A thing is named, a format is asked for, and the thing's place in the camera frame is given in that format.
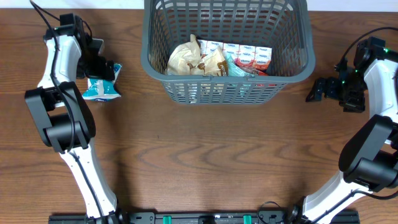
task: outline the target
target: gray plastic basket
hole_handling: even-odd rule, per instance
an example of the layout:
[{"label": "gray plastic basket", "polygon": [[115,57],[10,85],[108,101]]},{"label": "gray plastic basket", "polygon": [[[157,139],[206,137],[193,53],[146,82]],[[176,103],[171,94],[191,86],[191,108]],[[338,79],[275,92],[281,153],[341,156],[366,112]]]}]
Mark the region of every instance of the gray plastic basket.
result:
[{"label": "gray plastic basket", "polygon": [[[265,103],[313,72],[304,0],[145,0],[141,64],[179,103]],[[272,47],[268,77],[164,75],[173,50],[190,40]]]}]

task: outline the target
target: teal wrapper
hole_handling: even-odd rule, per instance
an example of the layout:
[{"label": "teal wrapper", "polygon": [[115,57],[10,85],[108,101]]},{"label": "teal wrapper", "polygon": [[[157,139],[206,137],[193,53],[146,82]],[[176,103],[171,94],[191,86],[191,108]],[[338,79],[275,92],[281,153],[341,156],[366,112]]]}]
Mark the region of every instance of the teal wrapper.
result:
[{"label": "teal wrapper", "polygon": [[88,89],[83,94],[83,99],[93,101],[109,101],[121,95],[115,90],[114,83],[118,79],[122,65],[114,64],[114,80],[98,80],[94,78],[88,79]]},{"label": "teal wrapper", "polygon": [[[250,77],[253,76],[253,74],[245,72],[244,70],[241,70],[237,65],[235,65],[234,59],[232,58],[231,54],[227,54],[225,57],[226,63],[228,65],[228,76],[231,77]],[[243,84],[242,87],[240,88],[240,95],[244,96],[246,91],[248,91],[250,88],[250,84]]]}]

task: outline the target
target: blue snack package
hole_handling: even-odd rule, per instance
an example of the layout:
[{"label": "blue snack package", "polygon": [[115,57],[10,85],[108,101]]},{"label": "blue snack package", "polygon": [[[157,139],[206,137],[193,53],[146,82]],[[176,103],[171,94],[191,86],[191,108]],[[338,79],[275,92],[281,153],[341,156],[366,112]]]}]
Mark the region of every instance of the blue snack package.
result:
[{"label": "blue snack package", "polygon": [[237,65],[235,65],[235,61],[232,58],[232,55],[230,53],[227,53],[225,55],[226,63],[228,64],[228,76],[230,77],[249,77],[253,76],[252,74],[245,72],[241,68],[239,68]]},{"label": "blue snack package", "polygon": [[115,63],[114,80],[98,80],[94,78],[88,78],[88,89],[83,94],[83,99],[93,101],[109,101],[120,97],[121,95],[114,89],[114,83],[118,79],[122,65]]}]

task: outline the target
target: packaged food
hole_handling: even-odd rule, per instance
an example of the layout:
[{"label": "packaged food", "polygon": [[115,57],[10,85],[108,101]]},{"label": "packaged food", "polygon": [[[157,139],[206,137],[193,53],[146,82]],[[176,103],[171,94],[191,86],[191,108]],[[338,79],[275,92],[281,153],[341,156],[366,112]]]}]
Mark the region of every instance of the packaged food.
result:
[{"label": "packaged food", "polygon": [[268,76],[265,72],[257,70],[253,67],[241,67],[243,71],[249,73],[250,75],[261,75],[261,76]]},{"label": "packaged food", "polygon": [[221,47],[223,49],[224,43],[222,42],[217,42],[217,41],[207,41],[207,48],[215,50],[217,47]]},{"label": "packaged food", "polygon": [[239,52],[235,64],[239,67],[252,67],[254,62],[255,53],[252,52]]},{"label": "packaged food", "polygon": [[268,55],[271,57],[272,48],[269,47],[256,47],[256,54]]},{"label": "packaged food", "polygon": [[212,54],[214,51],[216,51],[217,50],[217,47],[216,48],[207,48],[206,49],[206,52],[205,52],[205,55],[209,55],[209,54]]},{"label": "packaged food", "polygon": [[191,75],[227,76],[228,66],[221,48],[217,47],[211,54],[202,58],[198,65],[191,69]]},{"label": "packaged food", "polygon": [[240,45],[239,46],[239,53],[256,53],[255,46],[248,46],[248,45]]},{"label": "packaged food", "polygon": [[113,100],[121,95],[116,91],[114,83],[119,77],[122,65],[115,63],[113,65],[114,80],[98,80],[94,78],[88,78],[87,84],[88,89],[83,94],[83,99],[93,101],[109,101]]},{"label": "packaged food", "polygon": [[257,70],[267,70],[271,62],[271,56],[266,54],[256,54],[253,61],[253,68]]},{"label": "packaged food", "polygon": [[224,44],[223,50],[227,50],[230,52],[239,52],[239,44]]},{"label": "packaged food", "polygon": [[251,76],[250,73],[245,72],[244,70],[239,68],[237,65],[235,65],[235,59],[232,58],[231,54],[226,53],[225,60],[227,61],[227,64],[228,64],[228,76],[231,76],[231,77]]},{"label": "packaged food", "polygon": [[237,51],[233,51],[233,50],[223,50],[223,55],[224,58],[226,58],[227,55],[231,55],[232,59],[235,61],[235,59],[238,58],[238,52]]},{"label": "packaged food", "polygon": [[190,69],[200,61],[200,47],[195,35],[191,34],[190,42],[175,48],[167,64],[168,75],[189,75]]},{"label": "packaged food", "polygon": [[201,57],[206,56],[206,49],[207,49],[207,40],[198,40],[200,44],[200,55]]}]

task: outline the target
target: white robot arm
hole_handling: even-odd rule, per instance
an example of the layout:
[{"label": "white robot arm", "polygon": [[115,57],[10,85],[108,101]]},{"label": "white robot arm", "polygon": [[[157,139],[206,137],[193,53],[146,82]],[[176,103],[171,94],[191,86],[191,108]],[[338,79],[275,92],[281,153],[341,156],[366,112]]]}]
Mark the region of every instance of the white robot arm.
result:
[{"label": "white robot arm", "polygon": [[[95,78],[100,76],[102,79],[114,79],[113,63],[98,56],[103,40],[92,39],[84,33],[82,20],[78,16],[62,15],[60,23],[61,26],[54,29],[55,37],[50,31],[44,36],[48,48],[45,72],[37,89],[26,92],[25,100],[43,142],[54,147],[55,152],[61,155],[72,171],[85,200],[87,217],[97,220],[115,215],[117,199],[109,188],[98,162],[94,149],[94,120],[77,90],[75,81],[76,77],[92,77],[91,74],[94,74]],[[101,67],[102,72],[97,72],[92,67]],[[69,115],[47,114],[47,111],[65,106],[62,94],[71,108],[75,123],[72,148],[68,148],[71,145]]]},{"label": "white robot arm", "polygon": [[360,42],[354,60],[355,70],[352,69],[348,75],[346,71],[340,71],[344,77],[339,80],[342,85],[336,88],[339,92],[340,105],[348,104],[350,109],[361,108],[358,102],[363,102],[362,96],[358,97],[358,100],[351,97],[350,100],[354,99],[355,102],[351,104],[352,101],[347,100],[349,97],[342,95],[349,95],[352,90],[360,90],[358,86],[362,84],[354,82],[362,79],[369,91],[371,119],[365,125],[368,129],[363,127],[343,149],[339,161],[340,170],[320,190],[304,198],[302,216],[306,217],[304,219],[306,222],[303,223],[329,224],[337,213],[365,196],[355,192],[372,194],[384,187],[396,186],[398,177],[398,170],[395,167],[396,156],[379,152],[383,143],[396,147],[396,142],[391,140],[396,131],[393,126],[398,122],[396,92],[398,56],[384,46],[383,40],[374,37]]}]

